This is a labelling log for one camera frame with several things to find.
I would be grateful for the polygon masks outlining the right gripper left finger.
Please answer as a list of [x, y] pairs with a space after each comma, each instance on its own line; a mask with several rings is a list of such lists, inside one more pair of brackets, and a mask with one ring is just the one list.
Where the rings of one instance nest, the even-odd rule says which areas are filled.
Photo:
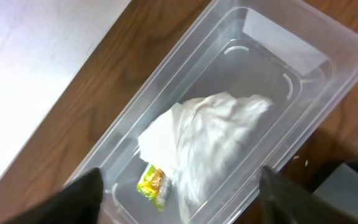
[[103, 201], [103, 178], [93, 168], [42, 203], [6, 221], [8, 224], [95, 224]]

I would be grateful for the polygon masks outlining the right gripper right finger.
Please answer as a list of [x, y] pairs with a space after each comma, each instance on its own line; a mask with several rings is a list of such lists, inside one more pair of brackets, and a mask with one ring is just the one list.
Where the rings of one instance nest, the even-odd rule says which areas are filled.
[[358, 219], [311, 195], [269, 166], [260, 170], [259, 197], [268, 224], [358, 224]]

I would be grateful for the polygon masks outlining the green orange snack wrapper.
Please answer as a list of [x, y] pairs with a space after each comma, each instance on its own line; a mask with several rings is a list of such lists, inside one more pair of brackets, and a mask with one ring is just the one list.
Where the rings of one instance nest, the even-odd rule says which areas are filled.
[[151, 201], [157, 210], [164, 210], [170, 188], [170, 179], [152, 164], [147, 164], [136, 186], [137, 191]]

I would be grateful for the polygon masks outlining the white tissue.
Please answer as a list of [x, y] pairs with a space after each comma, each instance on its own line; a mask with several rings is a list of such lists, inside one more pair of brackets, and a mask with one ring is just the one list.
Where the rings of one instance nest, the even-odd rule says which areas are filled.
[[206, 201], [215, 184], [272, 102], [260, 95], [226, 92], [175, 103], [137, 138], [140, 158], [160, 169], [177, 188], [179, 214]]

